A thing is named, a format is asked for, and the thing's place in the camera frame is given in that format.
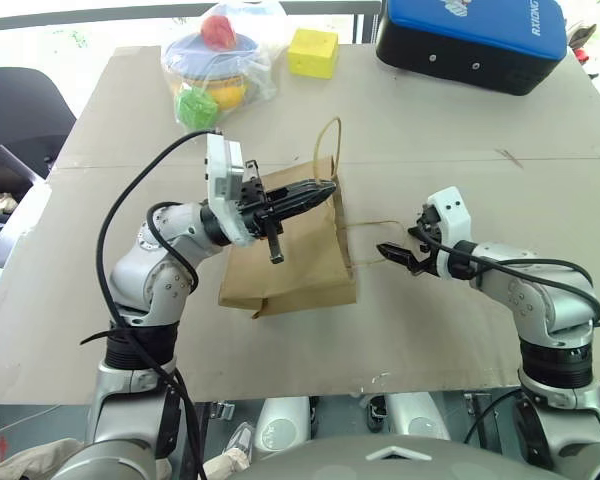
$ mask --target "green toy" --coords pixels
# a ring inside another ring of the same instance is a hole
[[[218,117],[218,104],[202,88],[183,88],[176,96],[178,121],[192,130],[211,128]]]

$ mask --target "black chair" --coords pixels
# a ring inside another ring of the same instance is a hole
[[[75,121],[49,77],[0,68],[0,193],[19,200],[46,178]]]

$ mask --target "yellow cheese toy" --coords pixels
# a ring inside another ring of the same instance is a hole
[[[331,78],[337,54],[337,33],[299,28],[287,52],[289,70],[296,75]]]

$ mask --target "yellow toy piece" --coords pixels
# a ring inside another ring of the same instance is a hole
[[[338,55],[338,34],[317,30],[296,30],[287,58],[296,75],[331,78]]]

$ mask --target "plastic bag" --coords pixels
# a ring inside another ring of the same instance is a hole
[[[163,49],[161,59],[176,120],[189,130],[271,99],[271,66],[288,44],[286,13],[277,1],[219,3],[201,20],[200,31]]]

